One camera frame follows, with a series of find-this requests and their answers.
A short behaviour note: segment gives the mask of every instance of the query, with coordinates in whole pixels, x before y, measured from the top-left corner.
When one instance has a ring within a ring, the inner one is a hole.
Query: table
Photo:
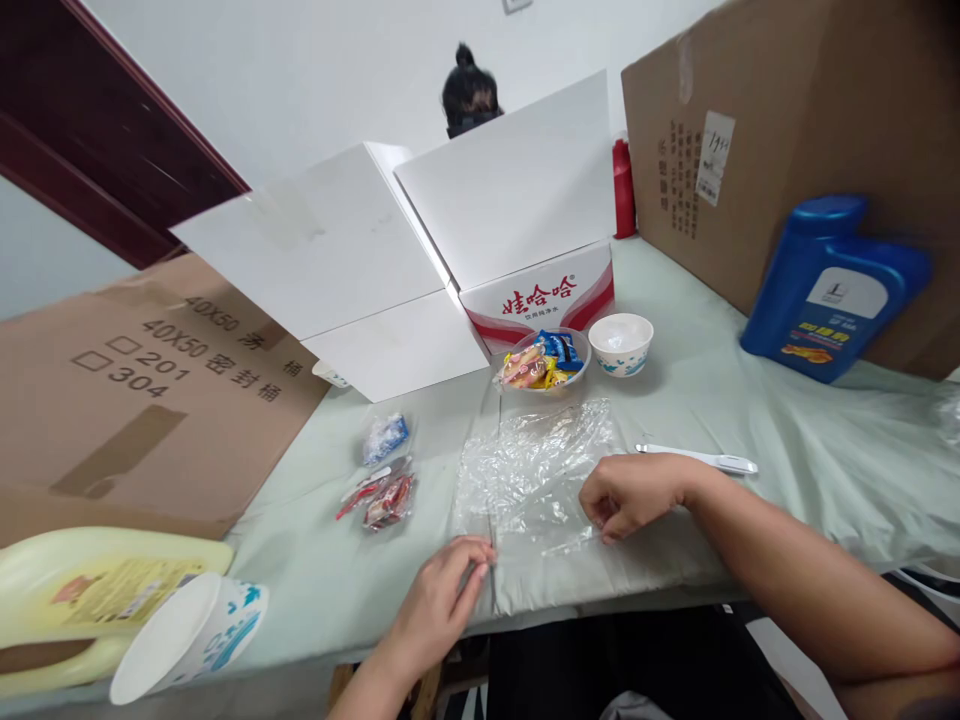
[[[613,245],[618,310],[655,327],[635,378],[591,367],[587,398],[610,398],[628,441],[749,457],[752,490],[879,571],[960,556],[960,454],[931,412],[937,384],[858,363],[821,385],[740,350],[743,316],[642,240]],[[228,536],[230,574],[265,583],[270,608],[255,642],[223,675],[327,655],[359,659],[389,626],[420,564],[451,536],[462,448],[503,412],[492,370],[372,406],[331,390]],[[413,425],[414,514],[377,535],[334,522],[360,477],[359,443],[375,414]],[[600,543],[540,562],[501,561],[471,632],[582,614],[738,599],[719,558],[677,513],[614,548]],[[0,714],[105,695],[103,684],[15,700]]]

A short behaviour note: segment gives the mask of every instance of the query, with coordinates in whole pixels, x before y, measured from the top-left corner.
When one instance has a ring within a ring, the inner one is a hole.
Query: black pants
[[[749,632],[719,608],[584,618],[490,639],[488,720],[596,720],[625,690],[675,720],[802,720]]]

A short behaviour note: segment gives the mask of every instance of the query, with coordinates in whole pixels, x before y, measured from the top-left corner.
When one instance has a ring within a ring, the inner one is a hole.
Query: hair bun
[[[457,67],[466,68],[475,64],[476,63],[473,62],[473,53],[470,52],[470,48],[468,48],[464,43],[460,43],[459,47],[457,47]]]

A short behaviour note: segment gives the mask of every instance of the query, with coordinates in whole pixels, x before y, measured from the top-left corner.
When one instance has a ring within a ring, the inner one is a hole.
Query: candy
[[[376,465],[403,445],[410,437],[407,423],[400,413],[387,418],[376,418],[363,442],[363,464]]]
[[[515,388],[528,388],[547,374],[543,344],[534,343],[520,352],[507,355],[500,370],[500,382]]]
[[[574,373],[564,372],[563,370],[554,370],[547,379],[547,387],[557,387],[558,385],[570,382],[570,378],[573,377],[573,375]]]
[[[557,370],[578,373],[583,369],[583,362],[573,346],[573,336],[570,333],[551,333],[541,330],[537,335],[537,342],[544,345],[544,354],[557,358]]]
[[[409,513],[408,505],[415,479],[415,475],[400,475],[385,483],[370,502],[363,517],[363,526],[376,532],[403,520]]]
[[[530,386],[536,390],[550,387],[550,378],[553,376],[554,370],[557,369],[557,359],[555,357],[545,357],[543,358],[543,364],[546,366],[546,371]]]
[[[389,465],[384,465],[376,472],[368,475],[358,482],[356,486],[346,495],[340,498],[341,508],[337,513],[337,520],[353,510],[361,503],[370,502],[380,489],[390,484],[401,475],[406,474],[413,463],[413,457],[405,457],[394,460]]]

